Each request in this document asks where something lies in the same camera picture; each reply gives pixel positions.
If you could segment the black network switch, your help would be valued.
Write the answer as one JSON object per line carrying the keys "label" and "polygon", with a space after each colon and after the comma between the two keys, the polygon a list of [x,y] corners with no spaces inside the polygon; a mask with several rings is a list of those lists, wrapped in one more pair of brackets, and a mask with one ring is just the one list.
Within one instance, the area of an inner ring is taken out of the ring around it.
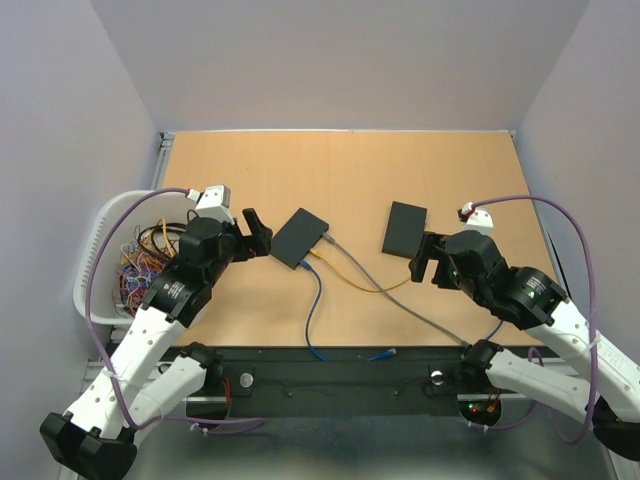
{"label": "black network switch", "polygon": [[382,252],[412,259],[417,253],[427,223],[424,207],[393,201],[391,204]]}
{"label": "black network switch", "polygon": [[273,237],[271,255],[295,270],[328,230],[327,222],[299,208]]}

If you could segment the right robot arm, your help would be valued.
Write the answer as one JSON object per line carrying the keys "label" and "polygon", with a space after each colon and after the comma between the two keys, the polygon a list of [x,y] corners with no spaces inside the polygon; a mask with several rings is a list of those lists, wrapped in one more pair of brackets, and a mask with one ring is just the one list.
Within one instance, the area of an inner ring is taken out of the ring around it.
{"label": "right robot arm", "polygon": [[463,384],[525,395],[578,422],[584,421],[609,450],[639,458],[639,366],[599,331],[589,329],[566,292],[544,272],[510,267],[493,239],[477,231],[424,233],[409,264],[411,279],[424,278],[429,261],[439,288],[464,292],[493,316],[543,343],[574,369],[572,376],[517,357],[479,340],[460,366]]}

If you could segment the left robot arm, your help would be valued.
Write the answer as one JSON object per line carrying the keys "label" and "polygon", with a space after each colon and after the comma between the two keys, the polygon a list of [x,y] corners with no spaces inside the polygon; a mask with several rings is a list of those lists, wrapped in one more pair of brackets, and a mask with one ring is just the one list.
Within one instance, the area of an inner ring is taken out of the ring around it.
{"label": "left robot arm", "polygon": [[179,238],[177,254],[149,287],[113,355],[64,413],[50,413],[40,433],[53,458],[85,479],[122,479],[153,424],[172,417],[188,395],[215,392],[222,366],[215,351],[191,344],[153,383],[147,381],[163,354],[212,298],[233,262],[263,257],[272,231],[246,209],[243,235],[233,218],[196,215]]}

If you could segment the white plastic bin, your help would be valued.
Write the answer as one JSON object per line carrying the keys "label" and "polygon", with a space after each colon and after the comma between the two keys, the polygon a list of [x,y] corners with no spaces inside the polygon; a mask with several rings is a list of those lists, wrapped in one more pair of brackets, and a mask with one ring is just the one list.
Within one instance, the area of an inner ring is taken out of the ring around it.
{"label": "white plastic bin", "polygon": [[121,246],[134,241],[134,232],[164,219],[183,223],[187,211],[195,203],[180,193],[164,193],[145,202],[127,216],[111,237],[102,255],[100,247],[109,231],[122,214],[148,192],[133,190],[113,197],[100,209],[94,221],[89,240],[81,257],[80,267],[73,289],[73,302],[80,315],[85,314],[86,287],[93,281],[91,289],[91,318],[94,323],[110,326],[128,326],[132,317],[118,310],[114,304],[118,280],[118,264]]}

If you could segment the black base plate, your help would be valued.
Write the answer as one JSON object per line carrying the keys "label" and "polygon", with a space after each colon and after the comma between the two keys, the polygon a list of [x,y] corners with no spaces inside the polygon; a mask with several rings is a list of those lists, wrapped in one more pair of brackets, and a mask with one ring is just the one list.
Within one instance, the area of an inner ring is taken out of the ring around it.
{"label": "black base plate", "polygon": [[461,347],[219,347],[216,367],[186,399],[192,417],[320,418],[393,415],[495,418],[506,390],[463,366]]}

